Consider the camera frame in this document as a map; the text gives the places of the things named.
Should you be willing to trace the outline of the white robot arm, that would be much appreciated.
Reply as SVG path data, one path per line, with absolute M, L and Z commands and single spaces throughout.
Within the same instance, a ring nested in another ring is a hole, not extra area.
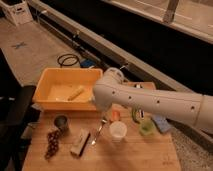
M 139 108 L 213 134 L 213 96 L 139 89 L 123 81 L 124 75 L 117 68 L 108 68 L 96 81 L 93 95 L 98 110 L 107 111 L 113 104 Z

